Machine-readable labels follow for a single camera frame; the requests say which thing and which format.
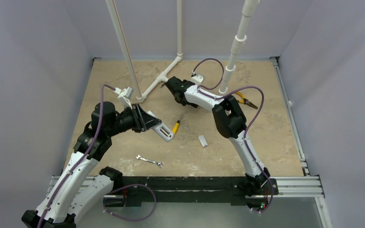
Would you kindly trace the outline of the white remote control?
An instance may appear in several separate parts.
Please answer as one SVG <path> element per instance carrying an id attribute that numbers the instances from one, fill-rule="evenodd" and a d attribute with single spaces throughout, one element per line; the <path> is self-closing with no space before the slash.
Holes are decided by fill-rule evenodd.
<path id="1" fill-rule="evenodd" d="M 158 118 L 153 112 L 148 111 L 148 114 L 151 115 L 152 117 L 155 117 L 156 119 L 160 120 L 159 123 L 157 123 L 152 130 L 158 134 L 165 142 L 170 142 L 173 137 L 174 137 L 174 133 L 172 132 L 172 130 L 170 128 L 168 128 L 160 118 Z"/>

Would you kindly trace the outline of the white battery cover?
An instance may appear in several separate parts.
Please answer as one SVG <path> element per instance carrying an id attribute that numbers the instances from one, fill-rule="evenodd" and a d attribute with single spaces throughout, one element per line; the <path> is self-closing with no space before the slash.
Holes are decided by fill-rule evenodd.
<path id="1" fill-rule="evenodd" d="M 207 147 L 208 146 L 208 143 L 207 143 L 207 141 L 206 141 L 206 139 L 203 135 L 199 135 L 198 139 L 199 139 L 199 142 L 200 142 L 202 147 Z"/>

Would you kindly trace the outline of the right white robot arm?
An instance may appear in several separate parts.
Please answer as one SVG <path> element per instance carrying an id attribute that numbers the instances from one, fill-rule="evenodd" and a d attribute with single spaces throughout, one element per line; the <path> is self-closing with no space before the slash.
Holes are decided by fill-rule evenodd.
<path id="1" fill-rule="evenodd" d="M 246 181 L 238 186 L 249 196 L 264 190 L 270 182 L 270 173 L 250 141 L 248 131 L 251 125 L 246 123 L 247 118 L 232 93 L 215 95 L 202 85 L 175 76 L 164 85 L 177 103 L 202 107 L 212 113 L 219 134 L 232 143 L 243 163 Z"/>

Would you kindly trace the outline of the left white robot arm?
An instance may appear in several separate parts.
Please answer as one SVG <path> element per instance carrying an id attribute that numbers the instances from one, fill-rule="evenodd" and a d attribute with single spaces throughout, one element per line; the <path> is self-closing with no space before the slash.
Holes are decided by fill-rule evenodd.
<path id="1" fill-rule="evenodd" d="M 93 182 L 81 189 L 88 174 L 112 146 L 111 138 L 132 130 L 136 133 L 154 130 L 163 123 L 139 104 L 117 112 L 111 102 L 100 102 L 78 137 L 69 162 L 51 192 L 35 210 L 27 210 L 21 220 L 28 228 L 75 228 L 82 217 L 106 194 L 125 189 L 123 174 L 111 167 L 103 168 Z"/>

